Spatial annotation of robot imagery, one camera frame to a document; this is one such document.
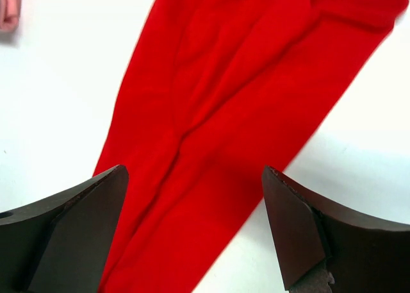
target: pink object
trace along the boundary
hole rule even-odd
[[[21,0],[0,0],[0,31],[11,32],[19,25]]]

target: red fabric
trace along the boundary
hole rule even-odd
[[[156,0],[95,171],[130,173],[100,292],[191,291],[407,3]]]

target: pink towel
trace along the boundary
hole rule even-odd
[[[0,0],[0,31],[11,32],[19,25],[21,0]]]

